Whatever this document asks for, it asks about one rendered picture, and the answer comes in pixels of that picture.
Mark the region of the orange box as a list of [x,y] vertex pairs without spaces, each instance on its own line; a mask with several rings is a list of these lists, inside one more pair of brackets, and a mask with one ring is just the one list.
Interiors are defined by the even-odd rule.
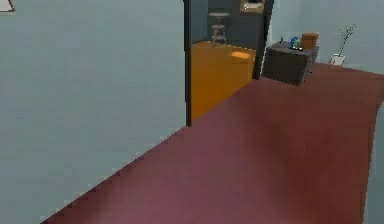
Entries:
[[318,37],[318,33],[303,33],[300,41],[301,47],[303,49],[312,49],[316,45]]

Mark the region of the dark grey cabinet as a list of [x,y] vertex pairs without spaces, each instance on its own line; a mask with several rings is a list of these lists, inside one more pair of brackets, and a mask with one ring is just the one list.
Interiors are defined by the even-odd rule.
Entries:
[[287,41],[266,48],[262,76],[284,83],[300,85],[313,71],[319,47],[293,50]]

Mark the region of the tan framed wall picture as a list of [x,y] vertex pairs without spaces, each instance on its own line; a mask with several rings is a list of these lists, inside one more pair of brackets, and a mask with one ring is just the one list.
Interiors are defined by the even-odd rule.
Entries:
[[260,14],[264,11],[265,0],[240,0],[240,11]]

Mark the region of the grey round stool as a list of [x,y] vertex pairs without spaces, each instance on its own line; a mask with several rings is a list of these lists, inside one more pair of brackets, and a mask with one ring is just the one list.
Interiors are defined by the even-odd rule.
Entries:
[[212,28],[212,46],[215,46],[218,42],[223,41],[227,43],[226,26],[221,21],[229,16],[229,13],[211,12],[210,17],[216,19],[216,23],[211,26]]

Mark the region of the thin plant in white pot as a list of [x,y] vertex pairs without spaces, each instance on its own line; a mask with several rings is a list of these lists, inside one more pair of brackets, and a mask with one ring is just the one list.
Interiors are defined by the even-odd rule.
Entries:
[[344,48],[346,46],[347,41],[353,35],[357,25],[356,24],[345,24],[343,28],[340,28],[342,43],[340,50],[335,53],[331,59],[330,64],[333,66],[342,66],[345,61],[345,55],[343,54]]

